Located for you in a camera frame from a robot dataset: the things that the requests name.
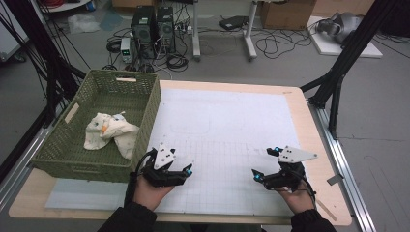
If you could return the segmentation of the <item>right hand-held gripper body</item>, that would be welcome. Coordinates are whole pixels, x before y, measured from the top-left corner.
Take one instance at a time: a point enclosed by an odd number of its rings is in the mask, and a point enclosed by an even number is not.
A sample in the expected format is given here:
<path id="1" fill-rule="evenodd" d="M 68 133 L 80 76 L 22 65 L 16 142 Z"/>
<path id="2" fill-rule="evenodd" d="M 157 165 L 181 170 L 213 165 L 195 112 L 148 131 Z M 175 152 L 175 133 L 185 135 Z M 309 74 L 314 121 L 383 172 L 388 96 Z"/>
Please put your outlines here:
<path id="1" fill-rule="evenodd" d="M 264 177 L 263 186 L 266 189 L 278 189 L 287 187 L 292 191 L 298 189 L 298 185 L 306 177 L 303 162 L 317 159 L 318 155 L 298 148 L 285 146 L 277 157 L 280 171 Z"/>

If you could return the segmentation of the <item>cream printed cloth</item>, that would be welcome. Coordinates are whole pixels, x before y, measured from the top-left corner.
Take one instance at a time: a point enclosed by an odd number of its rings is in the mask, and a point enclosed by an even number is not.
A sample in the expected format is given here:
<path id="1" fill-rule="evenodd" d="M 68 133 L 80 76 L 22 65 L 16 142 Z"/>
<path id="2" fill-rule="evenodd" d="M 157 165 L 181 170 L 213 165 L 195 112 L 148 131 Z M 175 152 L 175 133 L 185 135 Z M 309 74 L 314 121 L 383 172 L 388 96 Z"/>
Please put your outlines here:
<path id="1" fill-rule="evenodd" d="M 124 159 L 132 158 L 139 127 L 129 123 L 123 112 L 109 115 L 98 112 L 85 129 L 83 147 L 99 150 L 113 140 Z"/>

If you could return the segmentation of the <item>green woven basket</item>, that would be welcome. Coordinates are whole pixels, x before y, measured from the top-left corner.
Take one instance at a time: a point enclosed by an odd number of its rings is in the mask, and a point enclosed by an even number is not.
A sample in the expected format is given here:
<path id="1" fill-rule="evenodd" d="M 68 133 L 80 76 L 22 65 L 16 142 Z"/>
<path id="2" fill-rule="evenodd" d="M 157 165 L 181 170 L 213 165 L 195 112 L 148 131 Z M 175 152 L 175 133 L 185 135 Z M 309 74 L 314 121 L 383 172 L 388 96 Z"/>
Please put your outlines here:
<path id="1" fill-rule="evenodd" d="M 32 163 L 55 178 L 125 183 L 147 151 L 160 101 L 155 73 L 91 70 Z M 113 141 L 99 150 L 83 147 L 86 126 L 99 113 L 123 113 L 139 127 L 130 159 Z"/>

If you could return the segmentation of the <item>person's right hand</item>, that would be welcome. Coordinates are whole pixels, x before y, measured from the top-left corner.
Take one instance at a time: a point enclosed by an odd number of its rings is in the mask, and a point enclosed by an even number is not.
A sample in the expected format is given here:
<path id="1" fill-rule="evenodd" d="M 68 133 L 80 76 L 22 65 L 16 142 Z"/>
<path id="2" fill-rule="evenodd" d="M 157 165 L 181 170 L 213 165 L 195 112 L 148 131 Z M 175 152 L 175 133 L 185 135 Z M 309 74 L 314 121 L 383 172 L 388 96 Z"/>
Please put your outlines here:
<path id="1" fill-rule="evenodd" d="M 298 185 L 298 189 L 294 192 L 289 192 L 285 188 L 278 188 L 277 192 L 294 214 L 299 214 L 315 208 L 313 200 L 308 193 L 308 188 L 304 182 L 301 182 Z"/>

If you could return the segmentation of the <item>white grid mat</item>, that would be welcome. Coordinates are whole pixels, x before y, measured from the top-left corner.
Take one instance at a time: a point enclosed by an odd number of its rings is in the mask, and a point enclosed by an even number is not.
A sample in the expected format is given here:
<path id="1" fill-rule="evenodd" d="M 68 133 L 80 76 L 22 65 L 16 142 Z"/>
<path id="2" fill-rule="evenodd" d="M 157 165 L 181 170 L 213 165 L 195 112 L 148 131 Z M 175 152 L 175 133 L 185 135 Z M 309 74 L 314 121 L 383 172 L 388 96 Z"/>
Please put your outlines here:
<path id="1" fill-rule="evenodd" d="M 290 105 L 282 94 L 164 89 L 149 141 L 174 150 L 171 167 L 191 176 L 171 191 L 160 213 L 289 216 L 278 193 L 253 179 L 279 170 L 270 148 L 297 148 Z"/>

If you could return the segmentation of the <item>grey power supply box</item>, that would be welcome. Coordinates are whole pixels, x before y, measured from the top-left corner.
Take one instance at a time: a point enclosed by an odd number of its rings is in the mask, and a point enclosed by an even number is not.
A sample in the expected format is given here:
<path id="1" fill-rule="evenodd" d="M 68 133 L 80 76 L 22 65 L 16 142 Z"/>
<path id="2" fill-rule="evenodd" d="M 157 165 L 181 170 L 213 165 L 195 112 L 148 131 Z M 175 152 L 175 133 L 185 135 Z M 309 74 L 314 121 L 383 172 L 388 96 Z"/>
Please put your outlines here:
<path id="1" fill-rule="evenodd" d="M 126 64 L 129 64 L 133 60 L 133 53 L 132 53 L 132 41 L 130 38 L 123 38 L 121 40 L 120 52 L 122 55 L 122 59 Z"/>

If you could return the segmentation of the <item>thick white desk leg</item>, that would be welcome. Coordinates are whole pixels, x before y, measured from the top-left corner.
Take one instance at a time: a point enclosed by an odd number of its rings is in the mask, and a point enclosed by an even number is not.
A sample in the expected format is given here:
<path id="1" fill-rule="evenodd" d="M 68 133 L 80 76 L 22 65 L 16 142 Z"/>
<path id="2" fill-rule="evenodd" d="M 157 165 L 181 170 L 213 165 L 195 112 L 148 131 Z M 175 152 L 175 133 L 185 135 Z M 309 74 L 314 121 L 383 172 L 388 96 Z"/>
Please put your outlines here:
<path id="1" fill-rule="evenodd" d="M 244 31 L 244 40 L 247 46 L 250 60 L 253 60 L 257 57 L 256 51 L 255 51 L 255 48 L 254 48 L 254 45 L 251 39 L 252 26 L 253 26 L 255 15 L 256 15 L 256 10 L 257 10 L 257 1 L 251 0 L 250 9 L 249 9 L 248 28 Z"/>

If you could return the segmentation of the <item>narrow black computer tower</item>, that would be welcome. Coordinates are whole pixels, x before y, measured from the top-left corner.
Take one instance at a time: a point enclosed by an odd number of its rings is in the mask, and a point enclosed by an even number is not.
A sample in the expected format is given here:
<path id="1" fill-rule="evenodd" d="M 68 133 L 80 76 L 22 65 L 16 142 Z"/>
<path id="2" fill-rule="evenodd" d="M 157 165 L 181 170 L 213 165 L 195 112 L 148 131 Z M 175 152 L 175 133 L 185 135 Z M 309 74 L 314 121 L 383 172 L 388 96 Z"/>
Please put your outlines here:
<path id="1" fill-rule="evenodd" d="M 174 35 L 174 18 L 172 7 L 159 7 L 157 11 L 157 24 L 161 46 L 168 52 L 174 53 L 175 35 Z"/>

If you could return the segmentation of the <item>open cardboard box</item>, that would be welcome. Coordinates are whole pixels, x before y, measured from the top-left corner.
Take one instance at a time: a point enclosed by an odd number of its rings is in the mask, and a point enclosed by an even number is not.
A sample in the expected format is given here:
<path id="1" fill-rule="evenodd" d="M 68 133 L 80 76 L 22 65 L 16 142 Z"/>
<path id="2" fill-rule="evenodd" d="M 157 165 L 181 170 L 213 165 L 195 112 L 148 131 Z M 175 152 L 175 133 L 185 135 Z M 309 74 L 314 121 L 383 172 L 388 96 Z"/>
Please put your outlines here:
<path id="1" fill-rule="evenodd" d="M 261 23 L 265 29 L 305 30 L 317 0 L 264 2 Z"/>

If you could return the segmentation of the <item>teal floor sheet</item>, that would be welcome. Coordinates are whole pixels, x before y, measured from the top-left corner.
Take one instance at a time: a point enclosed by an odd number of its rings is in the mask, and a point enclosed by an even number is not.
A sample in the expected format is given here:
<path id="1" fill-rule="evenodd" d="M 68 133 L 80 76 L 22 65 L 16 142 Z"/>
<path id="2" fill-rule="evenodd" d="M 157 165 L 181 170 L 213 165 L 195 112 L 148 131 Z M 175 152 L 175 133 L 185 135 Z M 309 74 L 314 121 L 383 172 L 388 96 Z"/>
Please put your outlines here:
<path id="1" fill-rule="evenodd" d="M 100 27 L 104 31 L 113 31 L 117 26 L 119 26 L 123 21 L 123 18 L 118 15 L 115 11 L 107 11 L 102 18 Z"/>

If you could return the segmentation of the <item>flat cardboard box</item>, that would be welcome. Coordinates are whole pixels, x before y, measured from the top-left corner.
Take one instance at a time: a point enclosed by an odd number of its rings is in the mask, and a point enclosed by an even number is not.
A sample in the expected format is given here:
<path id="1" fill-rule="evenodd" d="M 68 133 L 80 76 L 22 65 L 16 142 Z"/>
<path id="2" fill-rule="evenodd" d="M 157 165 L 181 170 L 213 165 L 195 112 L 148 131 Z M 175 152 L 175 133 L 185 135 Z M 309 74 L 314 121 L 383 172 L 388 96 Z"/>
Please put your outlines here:
<path id="1" fill-rule="evenodd" d="M 156 6 L 158 0 L 111 0 L 116 8 L 135 8 L 137 6 Z"/>

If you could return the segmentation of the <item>clear plastic bag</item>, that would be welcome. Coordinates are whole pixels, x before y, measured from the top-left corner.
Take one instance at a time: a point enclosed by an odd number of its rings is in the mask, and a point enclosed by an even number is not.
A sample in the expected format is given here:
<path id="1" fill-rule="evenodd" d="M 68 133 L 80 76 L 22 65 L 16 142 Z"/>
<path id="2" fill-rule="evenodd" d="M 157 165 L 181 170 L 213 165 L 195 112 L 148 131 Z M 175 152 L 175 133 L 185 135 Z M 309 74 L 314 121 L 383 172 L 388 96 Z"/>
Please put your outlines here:
<path id="1" fill-rule="evenodd" d="M 72 34 L 93 33 L 101 29 L 96 19 L 92 15 L 87 14 L 69 16 L 68 24 Z"/>

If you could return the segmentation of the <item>white round table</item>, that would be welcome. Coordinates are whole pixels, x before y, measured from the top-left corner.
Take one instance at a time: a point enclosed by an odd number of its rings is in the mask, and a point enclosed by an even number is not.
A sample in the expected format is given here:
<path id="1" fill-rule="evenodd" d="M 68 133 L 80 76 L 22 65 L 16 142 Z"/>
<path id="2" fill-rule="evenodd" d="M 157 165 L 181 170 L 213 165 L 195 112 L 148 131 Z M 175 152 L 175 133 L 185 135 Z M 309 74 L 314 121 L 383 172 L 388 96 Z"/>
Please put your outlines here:
<path id="1" fill-rule="evenodd" d="M 61 5 L 56 7 L 49 7 L 44 5 L 43 3 L 39 3 L 39 7 L 43 13 L 59 13 L 81 7 L 83 7 L 89 12 L 93 12 L 97 8 L 94 0 L 79 0 L 78 2 L 72 3 L 68 0 L 64 0 L 64 2 Z"/>

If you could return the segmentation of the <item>white cabinet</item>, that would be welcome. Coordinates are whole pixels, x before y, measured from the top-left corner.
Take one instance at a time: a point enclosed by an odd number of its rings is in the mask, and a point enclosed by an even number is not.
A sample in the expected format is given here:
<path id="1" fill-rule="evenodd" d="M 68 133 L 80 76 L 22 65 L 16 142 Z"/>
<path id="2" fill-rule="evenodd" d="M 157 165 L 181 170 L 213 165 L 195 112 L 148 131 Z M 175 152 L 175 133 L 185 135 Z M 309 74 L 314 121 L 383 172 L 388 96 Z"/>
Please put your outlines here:
<path id="1" fill-rule="evenodd" d="M 6 62 L 20 49 L 20 44 L 5 27 L 2 20 L 15 29 L 25 42 L 28 41 L 28 37 L 4 1 L 0 0 L 0 62 Z"/>

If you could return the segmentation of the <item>short aluminium rail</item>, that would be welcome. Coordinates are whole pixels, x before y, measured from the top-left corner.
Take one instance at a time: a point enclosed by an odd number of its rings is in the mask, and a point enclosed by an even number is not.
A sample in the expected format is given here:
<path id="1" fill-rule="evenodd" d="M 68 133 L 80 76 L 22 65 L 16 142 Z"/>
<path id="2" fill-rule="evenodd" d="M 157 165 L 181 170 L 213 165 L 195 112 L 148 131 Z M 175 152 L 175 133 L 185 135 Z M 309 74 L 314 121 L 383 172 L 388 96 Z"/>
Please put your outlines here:
<path id="1" fill-rule="evenodd" d="M 35 135 L 22 146 L 20 157 L 12 165 L 3 181 L 0 183 L 0 214 L 4 211 L 18 186 L 31 172 L 31 159 L 38 152 L 51 128 L 40 128 Z"/>

